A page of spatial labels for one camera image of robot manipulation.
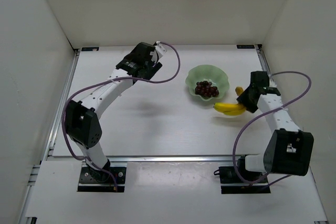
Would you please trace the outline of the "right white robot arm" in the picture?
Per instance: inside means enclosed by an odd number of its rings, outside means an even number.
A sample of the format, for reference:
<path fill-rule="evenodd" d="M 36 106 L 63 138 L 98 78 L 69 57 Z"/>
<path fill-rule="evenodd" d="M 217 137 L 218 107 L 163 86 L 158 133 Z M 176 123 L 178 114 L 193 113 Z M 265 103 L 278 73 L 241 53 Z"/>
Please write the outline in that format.
<path fill-rule="evenodd" d="M 261 114 L 252 121 L 265 117 L 272 136 L 262 153 L 233 159 L 234 170 L 242 181 L 246 182 L 247 179 L 240 173 L 240 166 L 248 172 L 266 175 L 305 176 L 307 174 L 314 137 L 311 133 L 302 131 L 286 110 L 288 105 L 301 97 L 299 95 L 283 103 L 279 90 L 270 86 L 267 72 L 254 71 L 250 74 L 250 84 L 237 101 L 250 113 L 260 110 Z"/>

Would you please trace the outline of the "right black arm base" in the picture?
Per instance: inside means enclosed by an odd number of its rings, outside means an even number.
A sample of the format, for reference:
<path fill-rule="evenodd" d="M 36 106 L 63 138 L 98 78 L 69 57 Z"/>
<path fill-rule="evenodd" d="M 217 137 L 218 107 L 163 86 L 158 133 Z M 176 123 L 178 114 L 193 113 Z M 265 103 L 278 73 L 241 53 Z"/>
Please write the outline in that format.
<path fill-rule="evenodd" d="M 249 185 L 244 184 L 236 175 L 233 166 L 220 166 L 213 172 L 214 176 L 218 176 L 220 180 L 220 188 L 222 195 L 247 195 L 247 194 L 270 194 L 268 179 L 265 178 L 261 182 Z"/>

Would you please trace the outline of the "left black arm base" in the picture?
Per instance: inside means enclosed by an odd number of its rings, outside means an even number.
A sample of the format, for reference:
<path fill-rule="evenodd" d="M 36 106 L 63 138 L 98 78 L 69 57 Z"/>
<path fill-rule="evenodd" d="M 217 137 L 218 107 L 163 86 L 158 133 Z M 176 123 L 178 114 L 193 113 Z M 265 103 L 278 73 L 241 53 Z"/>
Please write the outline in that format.
<path fill-rule="evenodd" d="M 123 193 L 125 190 L 127 168 L 125 166 L 110 166 L 110 173 L 114 176 L 115 180 L 106 172 L 93 169 L 87 165 L 82 165 L 77 191 L 90 193 Z"/>

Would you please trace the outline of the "dark red fake grapes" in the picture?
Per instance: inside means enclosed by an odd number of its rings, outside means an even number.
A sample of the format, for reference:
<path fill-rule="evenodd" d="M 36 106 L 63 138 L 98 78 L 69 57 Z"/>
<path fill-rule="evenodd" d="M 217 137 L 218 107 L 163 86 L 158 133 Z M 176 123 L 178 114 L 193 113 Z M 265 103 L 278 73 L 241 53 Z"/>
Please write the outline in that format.
<path fill-rule="evenodd" d="M 219 95 L 218 87 L 213 86 L 213 84 L 208 81 L 197 82 L 194 91 L 196 95 L 200 95 L 204 98 L 218 97 Z"/>

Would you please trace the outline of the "yellow fake banana bunch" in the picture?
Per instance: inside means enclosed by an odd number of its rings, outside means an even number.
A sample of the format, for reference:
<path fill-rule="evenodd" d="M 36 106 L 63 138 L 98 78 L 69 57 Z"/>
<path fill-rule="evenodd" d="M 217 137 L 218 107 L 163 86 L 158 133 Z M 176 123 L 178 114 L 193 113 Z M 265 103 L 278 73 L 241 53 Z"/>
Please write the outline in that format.
<path fill-rule="evenodd" d="M 236 103 L 221 103 L 214 104 L 214 109 L 226 116 L 239 116 L 246 111 L 246 107 L 243 104 Z"/>

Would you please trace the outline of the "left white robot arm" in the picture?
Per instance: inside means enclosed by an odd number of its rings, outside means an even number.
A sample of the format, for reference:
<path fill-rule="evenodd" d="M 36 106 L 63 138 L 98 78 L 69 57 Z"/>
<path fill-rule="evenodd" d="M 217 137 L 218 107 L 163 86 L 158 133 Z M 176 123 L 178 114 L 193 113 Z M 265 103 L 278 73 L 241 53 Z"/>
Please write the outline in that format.
<path fill-rule="evenodd" d="M 137 44 L 113 69 L 106 81 L 89 86 L 91 93 L 79 101 L 70 97 L 63 108 L 61 127 L 71 155 L 94 171 L 107 170 L 110 162 L 99 143 L 100 118 L 112 102 L 137 81 L 153 83 L 162 67 L 164 43 Z"/>

